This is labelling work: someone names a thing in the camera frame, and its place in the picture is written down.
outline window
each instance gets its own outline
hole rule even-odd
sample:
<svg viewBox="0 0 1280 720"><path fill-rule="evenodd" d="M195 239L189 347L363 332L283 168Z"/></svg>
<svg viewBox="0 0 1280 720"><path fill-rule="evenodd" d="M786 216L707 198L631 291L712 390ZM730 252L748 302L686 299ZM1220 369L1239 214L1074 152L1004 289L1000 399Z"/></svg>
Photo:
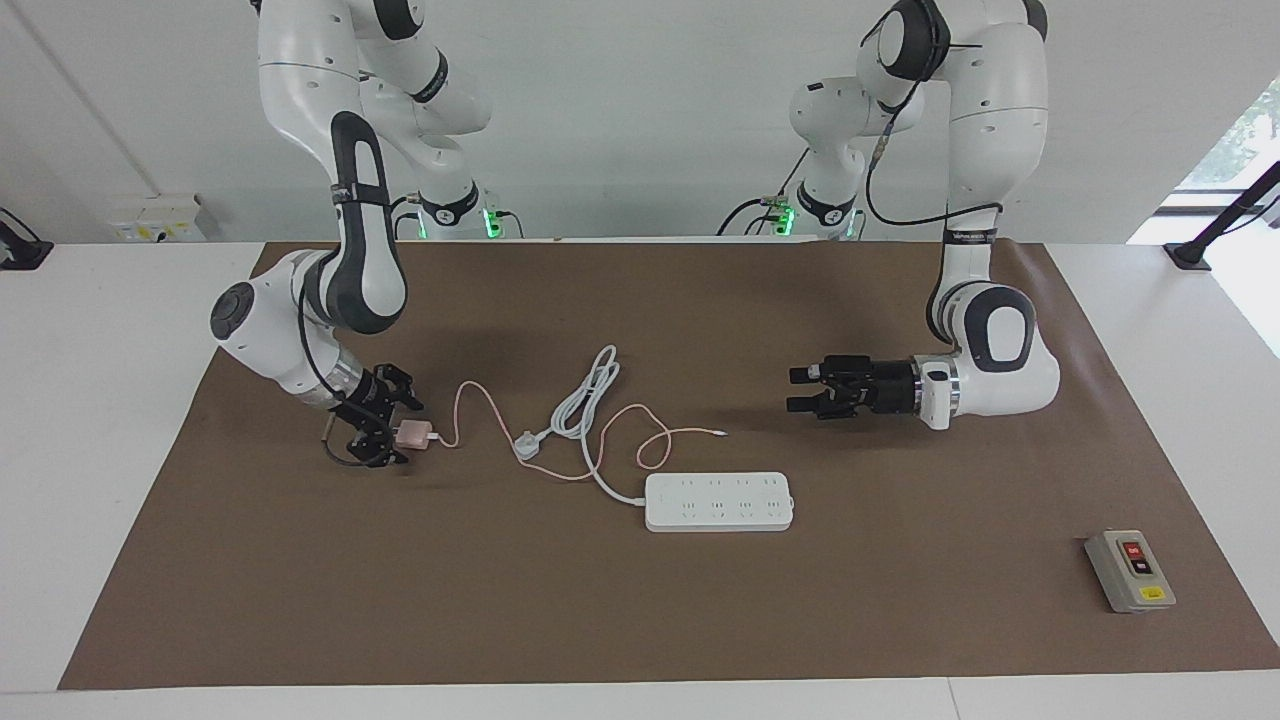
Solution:
<svg viewBox="0 0 1280 720"><path fill-rule="evenodd" d="M1231 204L1280 160L1280 78L1258 97L1222 140L1187 176L1161 208L1164 211L1213 213Z"/></svg>

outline power strip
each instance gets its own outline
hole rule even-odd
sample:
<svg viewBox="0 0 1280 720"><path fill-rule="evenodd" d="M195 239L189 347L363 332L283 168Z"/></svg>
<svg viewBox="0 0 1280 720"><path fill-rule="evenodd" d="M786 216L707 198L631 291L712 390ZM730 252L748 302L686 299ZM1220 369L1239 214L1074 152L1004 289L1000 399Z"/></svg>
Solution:
<svg viewBox="0 0 1280 720"><path fill-rule="evenodd" d="M782 473L654 473L644 486L655 533L778 533L794 509Z"/></svg>

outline white wall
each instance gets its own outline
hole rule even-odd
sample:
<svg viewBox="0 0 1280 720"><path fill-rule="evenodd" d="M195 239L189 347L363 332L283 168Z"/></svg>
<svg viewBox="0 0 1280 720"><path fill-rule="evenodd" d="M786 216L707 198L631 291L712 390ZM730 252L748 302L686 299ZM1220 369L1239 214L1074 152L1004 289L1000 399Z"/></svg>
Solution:
<svg viewBox="0 0 1280 720"><path fill-rule="evenodd" d="M0 0L0 201L46 234L109 237L92 218L146 182L8 4L154 183L198 192L228 240L335 234L324 173L262 118L248 3ZM494 97L493 124L463 143L530 233L703 234L776 190L803 147L792 88L851 73L888 4L428 0L428 27ZM1123 242L1280 70L1275 1L1048 5L1050 142L1004 229ZM924 123L877 174L878 204L897 217L945 200L947 90L927 97ZM398 159L392 169L394 190L411 190Z"/></svg>

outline plug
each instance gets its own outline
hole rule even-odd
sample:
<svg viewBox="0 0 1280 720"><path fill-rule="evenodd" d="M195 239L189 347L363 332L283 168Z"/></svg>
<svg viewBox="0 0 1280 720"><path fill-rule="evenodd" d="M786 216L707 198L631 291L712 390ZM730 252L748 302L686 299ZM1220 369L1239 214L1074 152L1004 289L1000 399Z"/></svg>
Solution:
<svg viewBox="0 0 1280 720"><path fill-rule="evenodd" d="M511 443L511 448L516 452L522 462L532 460L538 451L541 450L543 441L534 433L525 430L525 434L516 438L516 442Z"/></svg>

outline black strap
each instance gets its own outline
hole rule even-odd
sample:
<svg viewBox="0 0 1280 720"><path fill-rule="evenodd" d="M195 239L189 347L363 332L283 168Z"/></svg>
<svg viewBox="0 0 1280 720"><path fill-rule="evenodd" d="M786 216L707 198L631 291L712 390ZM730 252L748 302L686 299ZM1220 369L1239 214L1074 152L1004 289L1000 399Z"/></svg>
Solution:
<svg viewBox="0 0 1280 720"><path fill-rule="evenodd" d="M329 190L333 192L334 205L360 202L361 205L379 205L387 208L392 204L390 191L376 184L364 184L357 182L346 186L329 186Z"/></svg>
<svg viewBox="0 0 1280 720"><path fill-rule="evenodd" d="M996 242L996 229L989 231L942 231L942 245L992 245Z"/></svg>
<svg viewBox="0 0 1280 720"><path fill-rule="evenodd" d="M805 209L806 213L818 218L818 222L824 228L833 228L840 223L845 222L849 217L849 211L854 209L854 201L858 200L856 196L850 197L847 202L841 202L840 205L828 205L822 200L814 199L805 190L804 183L800 183L800 192L796 193L800 200L800 206Z"/></svg>
<svg viewBox="0 0 1280 720"><path fill-rule="evenodd" d="M436 205L430 200L422 199L422 208L426 208L431 219L435 224L451 228L462 220L462 217L470 213L476 205L480 204L480 188L476 183L471 182L471 192L467 193L462 200L456 200L448 205Z"/></svg>
<svg viewBox="0 0 1280 720"><path fill-rule="evenodd" d="M434 100L435 96L444 90L444 85L449 81L449 60L444 56L444 53L440 53L439 49L436 49L436 53L440 55L440 64L435 68L435 76L433 76L431 81L426 83L426 87L413 94L413 100L417 100L424 105Z"/></svg>

